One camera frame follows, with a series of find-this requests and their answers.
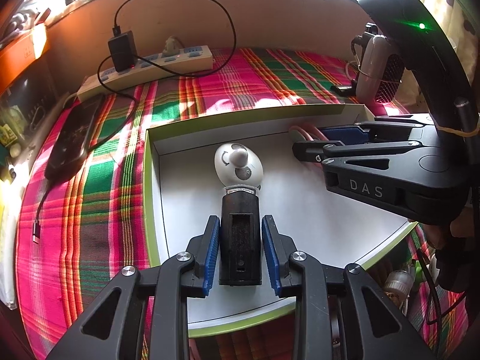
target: black mount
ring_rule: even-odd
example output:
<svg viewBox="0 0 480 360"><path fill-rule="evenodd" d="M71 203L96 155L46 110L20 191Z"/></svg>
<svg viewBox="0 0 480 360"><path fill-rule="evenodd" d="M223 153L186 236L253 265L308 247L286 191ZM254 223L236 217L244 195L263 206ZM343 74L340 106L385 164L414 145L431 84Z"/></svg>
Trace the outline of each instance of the black mount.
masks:
<svg viewBox="0 0 480 360"><path fill-rule="evenodd" d="M222 198L218 283L221 286L259 286L262 284L262 261L258 196L253 188L231 188Z"/></svg>
<svg viewBox="0 0 480 360"><path fill-rule="evenodd" d="M204 298L213 284L219 220L161 266L124 267L100 292L47 356L47 360L139 360L148 298L154 296L150 359L188 360L187 298ZM322 265L262 220L270 282L280 298L296 297L293 359L422 360L434 355L405 316L357 264ZM338 341L332 338L331 308Z"/></svg>
<svg viewBox="0 0 480 360"><path fill-rule="evenodd" d="M383 34L398 46L405 68L415 76L436 122L462 130L455 100L463 98L469 101L467 108L476 125L478 109L467 76L445 33L421 1L357 1ZM465 156L461 137L442 131L438 135L453 161Z"/></svg>
<svg viewBox="0 0 480 360"><path fill-rule="evenodd" d="M299 161L322 162L329 191L430 225L458 217L470 188L469 169L448 159L428 114L379 116L373 122L326 128L341 140L297 142Z"/></svg>

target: power socket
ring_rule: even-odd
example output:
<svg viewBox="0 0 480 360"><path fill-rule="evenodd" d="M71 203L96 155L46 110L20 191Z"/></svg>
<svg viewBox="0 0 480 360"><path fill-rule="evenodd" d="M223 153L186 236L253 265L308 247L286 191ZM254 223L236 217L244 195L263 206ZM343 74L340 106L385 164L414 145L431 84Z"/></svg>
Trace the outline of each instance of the power socket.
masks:
<svg viewBox="0 0 480 360"><path fill-rule="evenodd" d="M137 49L135 47L134 33L123 32L109 40L109 50L112 55L113 66L117 72L132 68L137 63Z"/></svg>
<svg viewBox="0 0 480 360"><path fill-rule="evenodd" d="M208 46L187 47L186 49L180 49L177 55L168 57L162 54L153 54L145 57L145 59L181 74L213 69L213 55ZM138 60L134 67L128 66L121 72L115 71L114 67L100 72L100 80L114 91L121 91L138 84L173 75L152 66L148 62ZM97 74L94 74L85 80L78 90L77 96L83 102L99 93L109 93L109 91L100 84Z"/></svg>

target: rubber band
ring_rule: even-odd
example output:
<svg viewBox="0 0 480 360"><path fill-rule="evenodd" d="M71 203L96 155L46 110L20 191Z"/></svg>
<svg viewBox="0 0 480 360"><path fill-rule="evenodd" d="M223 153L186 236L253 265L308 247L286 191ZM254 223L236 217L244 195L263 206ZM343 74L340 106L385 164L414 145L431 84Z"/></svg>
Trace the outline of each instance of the rubber band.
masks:
<svg viewBox="0 0 480 360"><path fill-rule="evenodd" d="M328 138L312 123L302 123L301 128L303 128L311 137L316 137L319 140L328 140Z"/></svg>
<svg viewBox="0 0 480 360"><path fill-rule="evenodd" d="M360 74L363 74L364 76L367 76L367 77L369 77L369 78L371 78L371 79L378 80L378 81L380 81L381 83L398 84L398 85L400 85L400 84L402 83L402 80L399 80L399 81L389 81L389 80L387 80L387 79L378 79L378 78L376 78L376 77L374 77L374 76L371 76L370 74L367 74L367 73L363 72L363 71L360 69L360 66L358 66L358 71L360 72Z"/></svg>
<svg viewBox="0 0 480 360"><path fill-rule="evenodd" d="M435 127L437 128L437 130L443 131L443 132L448 132L450 134L457 135L457 136L462 137L462 138L475 137L476 135L478 135L478 133L480 131L480 118L478 119L478 122L477 122L477 128L474 129L471 132L464 132L464 131L460 131L460 130L455 130L454 128L442 127L435 121L435 119L433 117L431 118L431 120L433 120L433 123L434 123Z"/></svg>
<svg viewBox="0 0 480 360"><path fill-rule="evenodd" d="M301 135L303 136L303 138L305 138L305 140L314 140L311 135L306 132L303 128L301 128L300 126L291 126L289 128L289 132L292 131L292 130L295 130L295 131L298 131L299 133L301 133Z"/></svg>

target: black cable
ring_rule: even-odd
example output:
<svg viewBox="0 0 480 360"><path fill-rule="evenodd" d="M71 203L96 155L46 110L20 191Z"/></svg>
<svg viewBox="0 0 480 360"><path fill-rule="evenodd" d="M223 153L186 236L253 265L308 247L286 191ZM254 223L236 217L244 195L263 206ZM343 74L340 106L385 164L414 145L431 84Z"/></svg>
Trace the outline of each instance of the black cable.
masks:
<svg viewBox="0 0 480 360"><path fill-rule="evenodd" d="M462 295L460 295L458 297L458 299L448 309L446 309L443 313L441 313L441 317L445 318L448 314L450 314L455 309L455 307L457 307L462 302L462 300L465 299L466 296L467 296L467 292L465 291L464 293L462 293ZM430 309L430 302L431 302L431 298L430 298L430 294L429 294L427 313L426 313L427 325L433 325L434 323L437 323L436 318L432 321L430 321L428 319L428 315L430 313L430 310L429 310Z"/></svg>
<svg viewBox="0 0 480 360"><path fill-rule="evenodd" d="M40 203L38 204L38 207L37 207L37 213L35 214L35 221L33 222L33 229L32 229L32 239L33 239L33 242L35 242L36 244L40 242L40 211L42 210L43 203L45 203L45 200L47 199L47 196L52 190L53 185L54 183L47 180L45 192L43 192L42 199L40 199Z"/></svg>
<svg viewBox="0 0 480 360"><path fill-rule="evenodd" d="M114 29L113 29L113 33L114 35L119 35L121 30L120 30L120 27L117 25L117 17L118 17L118 14L120 12L120 10L122 9L122 7L128 3L129 1L131 0L126 0L125 2L123 2L122 5L120 5L120 7L118 7L117 9L117 12L115 12L115 17L114 17ZM222 8L222 10L225 12L226 16L228 17L229 19L229 22L230 22L230 27L232 29L232 35L233 35L233 46L232 46L232 50L230 52L230 55L229 57L226 59L226 61L224 63L222 63L219 67L217 67L216 69L213 69L211 71L208 71L206 73L201 73L201 74L184 74L184 73L178 73L176 71L173 71L173 70L170 70L170 69L167 69L166 67L163 67L163 66L160 66L159 64L156 64L155 62L152 62L152 61L149 61L148 59L145 59L145 58L142 58L138 55L135 55L135 54L132 54L135 58L137 59L140 59L141 61L143 62L147 62L149 64L151 64L152 66L155 66L157 68L160 68L162 69L163 71L166 71L174 76L177 76L177 77L186 77L186 78L200 78L200 77L206 77L206 76L209 76L210 74L213 74L213 73L217 73L218 71L220 71L221 69L223 69L225 67L225 65L230 62L230 60L232 59L233 55L235 54L235 50L237 49L237 33L235 31L235 25L233 24L233 20L232 20L232 17L230 16L229 12L227 11L227 9L222 5L220 4L217 0L208 0L208 1L212 1L214 2L215 4L217 4L220 8ZM126 54L126 53L123 53L123 52L119 52L119 53L116 53L114 55L120 55L120 54ZM132 95L129 95L127 93L121 93L119 91L116 91L110 87L108 87L107 85L105 85L105 83L100 79L100 71L102 69L102 66L103 64L109 60L113 55L109 55L108 57L106 57L101 63L100 65L98 66L98 69L97 69L97 79L98 79L98 82L100 83L101 86L103 86L105 89L107 89L108 91L112 92L112 93L115 93L116 95L119 95L119 96L125 96L125 97L128 97L129 99L131 99L133 101L133 108L132 110L130 111L130 113L127 115L126 119L123 121L123 123L121 123L115 130L114 132L112 132L111 134L109 134L106 138L104 138L102 141L100 142L97 142L95 145L91 146L88 151L91 152L95 149L97 149L98 147L100 147L101 145L103 145L105 142L107 142L108 140L112 139L115 135L118 134L118 132L130 121L130 119L133 117L134 113L136 112L137 110L137 107L138 107L138 102L137 102L137 99L135 99L135 97L133 97Z"/></svg>
<svg viewBox="0 0 480 360"><path fill-rule="evenodd" d="M117 17L118 17L118 14L120 12L120 10L124 7L124 5L126 5L126 3L130 2L131 0L126 0L122 3L122 5L120 5L120 7L118 7L117 9L117 12L115 12L115 17L114 17L114 20L113 20L113 23L114 23L114 26L113 26L113 34L114 36L117 36L117 35L120 35L121 33L121 29L120 29L120 26L117 24ZM232 20L232 17L230 16L229 12L227 11L227 9L222 5L220 4L217 0L208 0L208 1L211 1L215 4L217 4L220 8L222 8L222 10L225 12L226 14L226 17L229 19L229 22L230 22L230 27L232 29L232 35L233 35L233 45L232 45L232 50L230 52L230 55L228 56L228 58L226 59L226 61L224 63L222 63L219 67L217 67L216 69L214 70L211 70L210 72L207 72L207 73L202 73L202 74L190 74L190 73L187 73L187 74L183 74L183 73L177 73L177 72L174 72L170 69L167 69L166 67L163 67L163 66L160 66L152 61L149 61L147 59L144 59L144 58L141 58L137 55L134 55L136 58L140 59L141 61L143 62L147 62L153 66L156 66L157 68L160 68L162 69L163 71L166 71L170 74L173 74L174 76L179 76L179 77L187 77L187 78L195 78L195 77L206 77L210 74L213 74L213 73L217 73L219 70L223 69L228 62L230 62L230 60L232 59L233 55L235 54L235 50L237 49L237 32L235 31L235 25L233 24L233 20Z"/></svg>
<svg viewBox="0 0 480 360"><path fill-rule="evenodd" d="M137 111L137 108L138 108L138 102L137 102L137 99L132 96L131 94L128 94L128 93L122 93L122 92L119 92L119 91L116 91L110 87L108 87L107 85L105 85L105 83L100 79L100 71L102 69L102 66L103 64L108 61L110 58L112 57L112 55L109 55L108 57L106 57L102 62L100 62L100 64L98 65L98 69L97 69L97 79L98 79L98 82L100 83L101 86L103 86L107 91L109 92L112 92L114 94L116 94L117 96L125 96L125 97L128 97L129 99L131 99L133 101L133 107L132 109L130 110L129 114L127 115L127 117L125 118L125 120L123 122L121 122L119 124L119 126L114 130L114 132L110 133L106 138L102 139L100 142L97 142L95 145L92 145L88 148L88 152L92 152L93 150L97 149L98 147L102 146L105 142L111 140L115 135L118 134L118 132L125 127L125 125L130 121L130 119L134 116L135 112Z"/></svg>
<svg viewBox="0 0 480 360"><path fill-rule="evenodd" d="M418 262L420 263L421 270L423 271L423 275L427 280L427 284L430 288L430 294L433 298L433 305L435 306L435 316L437 317L436 325L437 325L437 339L435 342L435 348L433 350L436 357L438 357L438 352L440 350L440 338L442 336L442 309L440 307L440 299L438 299L438 293L435 289L435 284L433 279L431 278L430 272L427 269L427 264L425 260L427 260L427 256L423 253L422 249L417 249L417 256Z"/></svg>

